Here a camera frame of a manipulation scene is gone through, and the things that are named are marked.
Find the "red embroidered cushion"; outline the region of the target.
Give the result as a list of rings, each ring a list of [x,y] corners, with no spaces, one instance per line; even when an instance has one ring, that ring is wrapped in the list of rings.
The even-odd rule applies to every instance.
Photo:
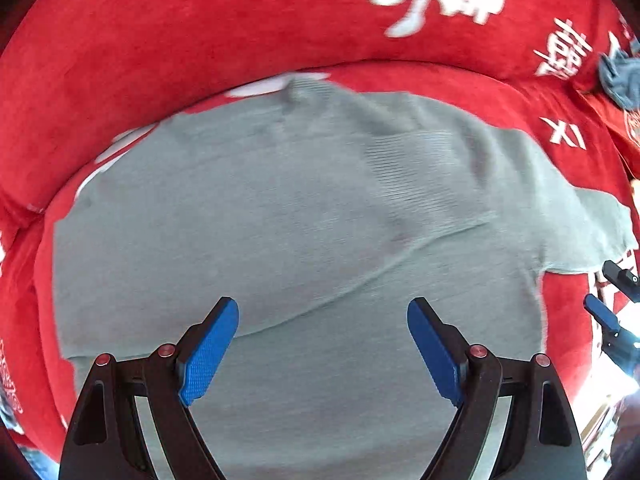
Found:
[[[639,111],[623,110],[602,90],[585,92],[582,98],[605,124],[631,179],[638,180]]]

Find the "grey knit sweater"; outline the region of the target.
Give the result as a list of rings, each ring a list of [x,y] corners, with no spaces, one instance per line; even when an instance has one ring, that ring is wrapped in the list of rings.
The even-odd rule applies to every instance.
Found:
[[[231,479],[416,479],[454,410],[407,326],[425,298],[499,356],[544,344],[547,271],[634,248],[630,210],[520,126],[303,78],[162,122],[53,234],[78,380],[146,356],[222,296],[240,326],[194,418]]]

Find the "red wedding sofa cover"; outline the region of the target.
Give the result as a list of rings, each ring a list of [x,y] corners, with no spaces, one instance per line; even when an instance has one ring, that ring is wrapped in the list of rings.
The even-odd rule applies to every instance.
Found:
[[[588,96],[628,44],[612,0],[37,0],[1,51],[1,383],[14,438],[58,457],[75,401],[53,318],[53,225],[92,170],[178,110],[326,75],[407,91],[538,141],[632,217],[639,142]]]

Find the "grey-blue crumpled cloth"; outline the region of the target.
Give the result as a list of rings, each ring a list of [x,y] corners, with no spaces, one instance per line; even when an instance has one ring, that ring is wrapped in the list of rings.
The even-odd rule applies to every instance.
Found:
[[[622,110],[639,109],[639,59],[620,47],[600,56],[600,84],[605,94]]]

